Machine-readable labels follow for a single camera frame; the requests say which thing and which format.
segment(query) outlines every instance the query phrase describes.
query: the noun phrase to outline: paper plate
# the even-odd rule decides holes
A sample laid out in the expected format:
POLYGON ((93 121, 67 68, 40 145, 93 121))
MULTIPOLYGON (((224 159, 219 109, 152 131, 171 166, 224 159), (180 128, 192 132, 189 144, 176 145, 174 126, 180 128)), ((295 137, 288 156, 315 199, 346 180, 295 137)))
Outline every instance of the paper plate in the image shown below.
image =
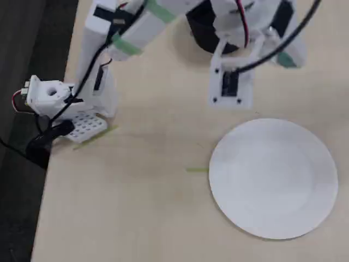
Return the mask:
POLYGON ((213 197, 243 230, 291 239, 317 228, 338 192, 335 163, 311 132, 279 119, 247 122, 217 145, 209 165, 213 197))

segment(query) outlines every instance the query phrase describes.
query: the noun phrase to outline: green tape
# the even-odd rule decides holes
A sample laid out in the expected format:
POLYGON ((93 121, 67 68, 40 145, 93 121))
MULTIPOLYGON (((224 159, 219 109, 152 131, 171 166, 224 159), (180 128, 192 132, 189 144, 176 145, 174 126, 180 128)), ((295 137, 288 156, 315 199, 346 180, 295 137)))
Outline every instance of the green tape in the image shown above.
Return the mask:
POLYGON ((278 64, 285 68, 296 68, 297 65, 294 63, 291 56, 288 53, 282 52, 278 54, 278 64))
POLYGON ((186 168, 185 171, 188 173, 208 173, 208 168, 186 168))
POLYGON ((87 146, 88 144, 96 141, 97 139, 100 139, 102 138, 103 136, 105 136, 106 134, 108 134, 109 132, 117 129, 119 126, 112 126, 110 128, 107 128, 106 130, 104 130, 103 132, 99 133, 98 135, 95 135, 94 137, 92 137, 91 139, 85 141, 85 142, 82 142, 81 144, 79 144, 78 146, 74 147, 73 150, 77 150, 77 149, 80 149, 84 146, 87 146))
POLYGON ((160 6, 156 0, 148 0, 146 9, 148 9, 149 12, 151 12, 164 23, 171 23, 176 18, 176 16, 166 8, 160 6))
POLYGON ((140 55, 142 54, 142 50, 139 49, 138 47, 134 46, 133 44, 123 40, 120 35, 115 34, 113 36, 113 44, 114 46, 119 49, 120 51, 126 53, 129 56, 134 56, 134 55, 140 55))

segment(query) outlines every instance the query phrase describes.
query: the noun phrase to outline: white 3d-printed part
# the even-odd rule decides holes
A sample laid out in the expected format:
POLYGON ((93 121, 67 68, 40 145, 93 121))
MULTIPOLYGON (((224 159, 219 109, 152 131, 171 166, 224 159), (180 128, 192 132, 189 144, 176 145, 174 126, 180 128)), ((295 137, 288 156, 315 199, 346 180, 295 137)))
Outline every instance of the white 3d-printed part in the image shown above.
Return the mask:
POLYGON ((72 122, 75 129, 65 137, 76 143, 82 143, 107 129, 107 122, 96 115, 81 113, 76 115, 72 122))

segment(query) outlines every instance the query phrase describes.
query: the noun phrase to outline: black cable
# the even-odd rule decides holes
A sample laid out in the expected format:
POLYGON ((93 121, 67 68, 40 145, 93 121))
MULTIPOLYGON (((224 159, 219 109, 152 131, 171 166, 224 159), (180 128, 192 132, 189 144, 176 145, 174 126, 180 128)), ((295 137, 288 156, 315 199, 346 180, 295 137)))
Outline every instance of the black cable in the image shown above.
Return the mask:
MULTIPOLYGON (((125 4, 121 4, 119 5, 118 9, 124 7, 125 4)), ((135 19, 138 18, 140 16, 140 14, 143 12, 143 9, 144 9, 144 5, 139 9, 139 11, 137 12, 137 14, 135 15, 135 19)), ((96 63, 98 57, 100 56, 100 54, 108 48, 108 46, 111 44, 111 40, 110 39, 107 39, 107 41, 97 50, 97 52, 94 54, 89 66, 88 66, 88 69, 82 79, 82 81, 80 82, 79 84, 79 87, 75 93, 75 95, 68 101, 68 103, 64 106, 64 108, 62 108, 58 113, 56 113, 56 115, 50 119, 50 122, 49 122, 49 127, 52 126, 52 124, 54 123, 55 120, 57 120, 67 109, 68 107, 71 106, 71 104, 73 103, 73 101, 79 96, 79 94, 81 93, 86 81, 88 80, 89 78, 89 75, 91 74, 92 70, 93 70, 93 67, 94 67, 94 64, 96 63)))
POLYGON ((68 109, 68 107, 71 106, 73 101, 79 96, 79 94, 81 93, 81 91, 82 91, 86 81, 89 78, 89 75, 92 72, 92 69, 93 69, 94 64, 96 63, 98 57, 100 56, 100 54, 105 49, 108 48, 108 46, 109 46, 109 43, 104 43, 104 44, 102 44, 102 46, 100 48, 98 48, 97 52, 94 54, 94 56, 93 56, 93 58, 92 58, 92 60, 91 60, 91 62, 89 64, 89 66, 88 66, 88 69, 87 69, 85 75, 82 78, 82 81, 79 84, 79 87, 77 88, 77 91, 76 91, 75 95, 73 95, 73 97, 67 102, 67 104, 64 106, 64 108, 62 108, 58 113, 56 113, 56 115, 50 120, 49 127, 52 126, 54 121, 57 120, 68 109))
POLYGON ((253 62, 251 64, 248 64, 244 67, 238 68, 235 73, 242 74, 247 71, 250 71, 252 69, 255 69, 256 67, 260 66, 261 64, 264 64, 265 62, 268 62, 270 59, 272 59, 274 56, 276 56, 278 53, 282 52, 285 48, 288 47, 290 43, 300 34, 300 32, 304 29, 304 27, 307 26, 311 18, 314 16, 317 8, 319 7, 321 3, 321 0, 314 0, 312 7, 308 11, 305 18, 302 20, 302 22, 299 24, 299 26, 293 31, 290 36, 282 43, 280 44, 274 51, 272 51, 270 54, 266 55, 264 58, 261 58, 260 60, 253 62))
POLYGON ((106 62, 105 64, 101 64, 100 67, 105 67, 105 66, 111 64, 111 62, 113 62, 112 58, 110 58, 110 60, 108 62, 106 62))
POLYGON ((25 158, 26 160, 32 162, 24 153, 22 153, 20 150, 14 148, 13 146, 6 144, 2 138, 0 138, 0 144, 3 145, 5 148, 10 149, 14 151, 15 153, 19 154, 21 157, 25 158))

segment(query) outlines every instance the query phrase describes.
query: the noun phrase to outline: robotic arm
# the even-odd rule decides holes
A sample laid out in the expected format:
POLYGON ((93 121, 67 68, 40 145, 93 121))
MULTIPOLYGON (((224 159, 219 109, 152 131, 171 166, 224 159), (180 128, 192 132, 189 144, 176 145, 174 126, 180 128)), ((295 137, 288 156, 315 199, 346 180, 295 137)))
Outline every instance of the robotic arm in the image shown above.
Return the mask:
MULTIPOLYGON (((104 54, 125 61, 142 50, 178 15, 186 14, 204 0, 132 0, 118 5, 117 0, 94 0, 83 32, 76 84, 40 81, 32 76, 27 103, 51 123, 70 120, 74 124, 67 138, 83 142, 107 128, 96 114, 113 117, 117 95, 104 54)), ((256 61, 280 45, 296 28, 295 0, 211 0, 214 27, 220 42, 210 67, 209 103, 229 108, 252 106, 252 70, 236 69, 256 61), (246 40, 246 28, 249 27, 246 40), (226 44, 247 45, 246 57, 226 57, 226 44)), ((279 53, 275 62, 284 67, 300 67, 305 51, 299 37, 279 53)))

